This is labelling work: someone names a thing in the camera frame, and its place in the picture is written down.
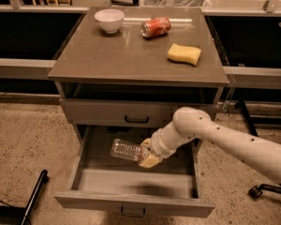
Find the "sponge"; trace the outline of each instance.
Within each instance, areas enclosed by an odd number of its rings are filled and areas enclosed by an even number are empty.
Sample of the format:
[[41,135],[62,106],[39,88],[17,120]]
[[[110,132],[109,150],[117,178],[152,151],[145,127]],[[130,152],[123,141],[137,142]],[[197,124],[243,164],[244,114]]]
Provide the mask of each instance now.
[[176,62],[185,62],[197,65],[201,49],[189,46],[180,46],[173,43],[168,51],[168,58]]

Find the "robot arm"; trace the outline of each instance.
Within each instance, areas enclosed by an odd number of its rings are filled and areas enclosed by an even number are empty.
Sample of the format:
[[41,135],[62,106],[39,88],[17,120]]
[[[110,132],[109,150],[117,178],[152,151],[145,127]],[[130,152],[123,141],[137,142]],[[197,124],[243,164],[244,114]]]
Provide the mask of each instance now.
[[206,112],[187,107],[177,110],[172,122],[140,145],[139,164],[153,167],[196,138],[215,144],[281,185],[281,144],[220,126]]

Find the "bowl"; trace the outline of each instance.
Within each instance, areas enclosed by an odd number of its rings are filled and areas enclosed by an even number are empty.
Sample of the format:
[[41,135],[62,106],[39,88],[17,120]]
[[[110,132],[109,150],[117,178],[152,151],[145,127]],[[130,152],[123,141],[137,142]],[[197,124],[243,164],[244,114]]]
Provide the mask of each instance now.
[[108,34],[114,34],[120,29],[124,17],[124,12],[118,9],[104,9],[95,14],[99,27]]

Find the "drawer handle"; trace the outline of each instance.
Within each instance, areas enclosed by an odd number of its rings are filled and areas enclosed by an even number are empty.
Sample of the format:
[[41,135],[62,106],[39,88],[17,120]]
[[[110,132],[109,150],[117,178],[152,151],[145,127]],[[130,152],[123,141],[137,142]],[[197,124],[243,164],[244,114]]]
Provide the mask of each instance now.
[[144,120],[137,120],[137,119],[129,119],[128,116],[125,116],[125,122],[130,124],[147,124],[149,122],[149,117],[147,116]]
[[127,213],[124,213],[124,207],[121,206],[121,215],[123,215],[125,217],[143,218],[145,214],[146,214],[145,208],[142,209],[142,214],[127,214]]

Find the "red soda can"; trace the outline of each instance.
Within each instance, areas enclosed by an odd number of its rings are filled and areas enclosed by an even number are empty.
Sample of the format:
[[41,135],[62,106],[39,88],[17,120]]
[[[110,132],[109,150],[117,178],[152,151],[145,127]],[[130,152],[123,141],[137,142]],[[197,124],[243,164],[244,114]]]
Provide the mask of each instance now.
[[143,22],[140,30],[145,38],[156,37],[170,31],[170,20],[166,17],[152,19]]

